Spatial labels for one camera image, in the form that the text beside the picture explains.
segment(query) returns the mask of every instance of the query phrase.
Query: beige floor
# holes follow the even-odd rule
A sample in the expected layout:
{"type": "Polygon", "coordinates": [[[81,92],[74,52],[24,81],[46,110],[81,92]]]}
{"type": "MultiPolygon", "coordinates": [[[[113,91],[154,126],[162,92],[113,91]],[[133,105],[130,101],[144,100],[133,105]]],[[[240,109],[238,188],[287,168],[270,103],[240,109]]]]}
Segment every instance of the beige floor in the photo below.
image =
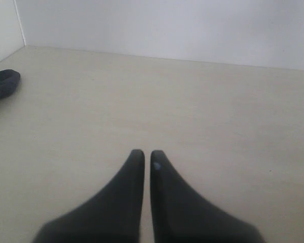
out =
{"type": "MultiPolygon", "coordinates": [[[[270,243],[304,243],[304,71],[27,47],[0,100],[0,243],[30,242],[95,194],[132,148],[270,243]]],[[[149,175],[142,241],[153,242],[149,175]]]]}

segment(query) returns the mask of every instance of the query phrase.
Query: wooden floor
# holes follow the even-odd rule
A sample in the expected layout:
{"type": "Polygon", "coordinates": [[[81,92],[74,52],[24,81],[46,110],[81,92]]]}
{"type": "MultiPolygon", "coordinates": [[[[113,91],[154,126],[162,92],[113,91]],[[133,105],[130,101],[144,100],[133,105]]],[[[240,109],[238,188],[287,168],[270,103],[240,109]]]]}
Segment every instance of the wooden floor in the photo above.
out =
{"type": "MultiPolygon", "coordinates": [[[[304,71],[26,47],[0,100],[0,243],[101,189],[133,148],[164,150],[270,243],[304,243],[304,71]]],[[[149,171],[141,242],[152,243],[149,171]]]]}

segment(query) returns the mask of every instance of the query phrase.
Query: floor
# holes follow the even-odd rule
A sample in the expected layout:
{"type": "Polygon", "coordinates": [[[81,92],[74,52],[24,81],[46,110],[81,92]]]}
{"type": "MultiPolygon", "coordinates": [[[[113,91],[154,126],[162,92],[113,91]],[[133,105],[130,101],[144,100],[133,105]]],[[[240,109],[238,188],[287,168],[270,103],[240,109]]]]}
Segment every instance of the floor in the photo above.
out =
{"type": "MultiPolygon", "coordinates": [[[[270,243],[304,243],[304,71],[26,47],[0,63],[0,243],[101,189],[130,150],[162,149],[204,197],[270,243]]],[[[152,243],[149,175],[141,238],[152,243]]]]}

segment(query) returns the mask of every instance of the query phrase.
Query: white wall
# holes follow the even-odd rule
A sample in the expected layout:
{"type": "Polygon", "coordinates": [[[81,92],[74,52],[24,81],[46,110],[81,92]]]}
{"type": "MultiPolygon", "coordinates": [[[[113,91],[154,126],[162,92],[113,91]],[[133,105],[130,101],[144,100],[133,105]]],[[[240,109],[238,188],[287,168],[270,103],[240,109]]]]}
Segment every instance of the white wall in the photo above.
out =
{"type": "Polygon", "coordinates": [[[14,0],[0,0],[0,61],[23,46],[14,0]]]}
{"type": "Polygon", "coordinates": [[[17,0],[28,45],[304,69],[304,0],[17,0]]]}

